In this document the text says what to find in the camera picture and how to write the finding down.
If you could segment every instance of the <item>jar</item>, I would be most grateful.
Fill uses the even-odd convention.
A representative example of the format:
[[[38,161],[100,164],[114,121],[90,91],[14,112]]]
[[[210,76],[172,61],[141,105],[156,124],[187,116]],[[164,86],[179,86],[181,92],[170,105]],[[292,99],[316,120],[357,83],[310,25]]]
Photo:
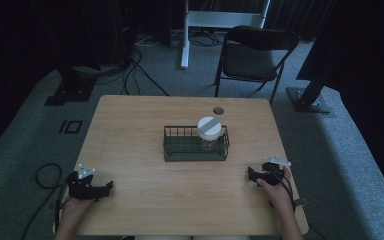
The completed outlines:
[[[203,117],[198,122],[198,136],[201,138],[201,149],[211,151],[217,144],[221,134],[221,123],[215,117]]]

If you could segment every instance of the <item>gray carpet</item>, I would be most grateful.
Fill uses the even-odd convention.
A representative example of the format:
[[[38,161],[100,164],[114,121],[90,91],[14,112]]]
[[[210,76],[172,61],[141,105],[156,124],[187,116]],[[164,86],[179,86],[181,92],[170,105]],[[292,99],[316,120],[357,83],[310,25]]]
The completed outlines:
[[[212,83],[220,47],[191,45],[189,68],[181,70],[181,48],[176,43],[169,49],[143,42],[152,46],[137,46],[142,53],[140,66],[172,96],[213,96]],[[384,239],[384,179],[339,94],[328,88],[322,92],[332,108],[332,117],[295,112],[285,90],[308,84],[295,79],[311,46],[311,43],[300,43],[287,61],[272,105],[300,195],[311,202],[305,207],[308,222],[328,239]],[[94,72],[84,67],[79,70]],[[47,163],[57,163],[62,167],[63,176],[70,173],[100,96],[120,94],[123,88],[121,76],[100,78],[88,102],[44,106],[60,80],[58,72],[53,71],[40,81],[0,139],[0,239],[21,239],[29,220],[50,193],[36,184],[37,169]],[[138,95],[137,86],[141,95],[163,95],[140,70],[132,72],[127,84],[129,93]],[[273,84],[267,84],[260,92],[256,91],[258,86],[222,81],[219,96],[269,98]],[[64,121],[79,120],[83,124],[78,133],[60,133]],[[44,169],[39,176],[48,186],[55,183],[56,177],[53,167]],[[57,192],[38,213],[26,239],[52,239],[56,197]],[[304,238],[323,239],[314,229]]]

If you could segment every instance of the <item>wire basket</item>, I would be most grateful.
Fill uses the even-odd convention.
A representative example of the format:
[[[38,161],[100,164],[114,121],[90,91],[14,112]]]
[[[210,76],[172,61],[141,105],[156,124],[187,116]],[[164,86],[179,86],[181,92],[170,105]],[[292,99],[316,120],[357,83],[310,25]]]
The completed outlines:
[[[164,159],[175,161],[225,161],[228,154],[229,135],[227,127],[221,127],[216,140],[202,140],[196,126],[164,127]]]

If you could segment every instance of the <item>wooden table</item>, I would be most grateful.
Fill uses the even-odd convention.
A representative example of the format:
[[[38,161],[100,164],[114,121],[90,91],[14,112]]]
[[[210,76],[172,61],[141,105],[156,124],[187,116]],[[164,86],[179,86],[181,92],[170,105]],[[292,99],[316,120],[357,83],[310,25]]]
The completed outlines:
[[[217,116],[229,132],[226,161],[165,162],[166,125]],[[263,156],[286,159],[268,101],[241,98],[103,96],[78,163],[96,168],[94,186],[113,180],[79,235],[273,235],[278,220],[266,193],[247,179]],[[291,181],[295,198],[298,193]],[[302,207],[296,218],[308,231]]]

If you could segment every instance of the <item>jar lid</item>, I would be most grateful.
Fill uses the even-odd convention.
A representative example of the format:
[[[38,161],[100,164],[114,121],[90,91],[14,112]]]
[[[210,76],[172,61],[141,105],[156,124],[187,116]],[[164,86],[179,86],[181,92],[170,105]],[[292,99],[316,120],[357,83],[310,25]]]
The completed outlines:
[[[200,138],[213,141],[216,140],[221,133],[221,123],[215,117],[203,117],[198,122],[198,135]]]

